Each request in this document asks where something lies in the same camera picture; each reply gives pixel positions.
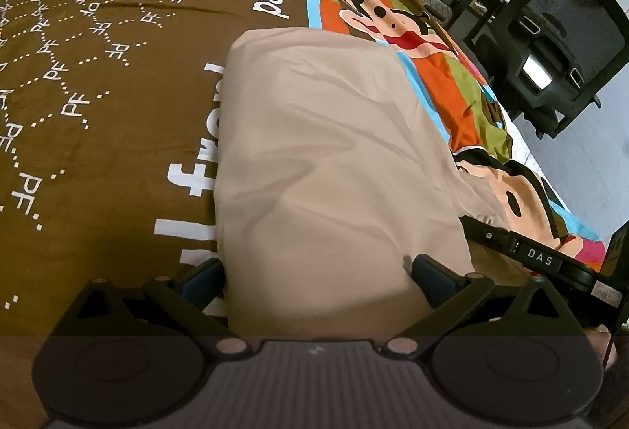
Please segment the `beige Champion hooded jacket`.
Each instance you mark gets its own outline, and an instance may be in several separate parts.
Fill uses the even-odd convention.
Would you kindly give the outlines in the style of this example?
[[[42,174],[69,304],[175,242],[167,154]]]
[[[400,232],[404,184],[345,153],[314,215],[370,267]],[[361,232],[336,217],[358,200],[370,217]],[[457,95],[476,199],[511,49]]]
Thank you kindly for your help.
[[[528,274],[469,244],[465,216],[506,226],[458,168],[390,49],[318,29],[258,29],[221,88],[217,244],[232,330],[388,339],[427,316],[409,275],[426,254],[502,285]]]

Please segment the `brown cartoon monkey bedsheet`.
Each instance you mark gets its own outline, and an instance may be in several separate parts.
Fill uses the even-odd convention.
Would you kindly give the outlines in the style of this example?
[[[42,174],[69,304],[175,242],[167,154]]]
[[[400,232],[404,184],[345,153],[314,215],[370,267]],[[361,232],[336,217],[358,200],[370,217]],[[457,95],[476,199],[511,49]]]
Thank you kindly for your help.
[[[94,277],[133,285],[221,258],[228,53],[284,28],[394,52],[506,225],[601,267],[605,246],[516,162],[493,92],[421,0],[1,0],[2,339],[49,333]]]

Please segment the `black mesh office chair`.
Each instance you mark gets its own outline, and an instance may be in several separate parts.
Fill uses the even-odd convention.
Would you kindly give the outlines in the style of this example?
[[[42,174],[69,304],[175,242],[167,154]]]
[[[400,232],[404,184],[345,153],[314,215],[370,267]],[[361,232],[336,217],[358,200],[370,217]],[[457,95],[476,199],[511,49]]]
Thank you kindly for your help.
[[[466,44],[511,118],[557,137],[628,62],[616,0],[509,0]]]

